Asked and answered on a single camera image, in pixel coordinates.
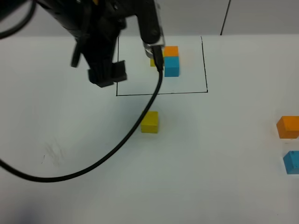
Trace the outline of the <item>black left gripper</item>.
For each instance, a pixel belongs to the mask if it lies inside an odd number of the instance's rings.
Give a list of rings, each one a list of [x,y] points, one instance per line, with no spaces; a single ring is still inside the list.
[[[76,68],[84,56],[90,69],[88,78],[92,84],[104,88],[114,82],[127,80],[125,61],[113,63],[116,39],[123,30],[128,12],[125,0],[73,0],[71,7],[72,32],[76,45],[71,67]],[[111,70],[112,80],[97,70]]]

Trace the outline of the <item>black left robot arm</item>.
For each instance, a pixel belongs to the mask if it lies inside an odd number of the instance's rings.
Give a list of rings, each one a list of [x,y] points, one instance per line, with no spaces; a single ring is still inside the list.
[[[113,62],[114,50],[125,19],[112,17],[117,5],[108,0],[40,0],[38,4],[52,15],[74,38],[71,67],[83,56],[89,66],[89,81],[103,88],[125,81],[124,61]]]

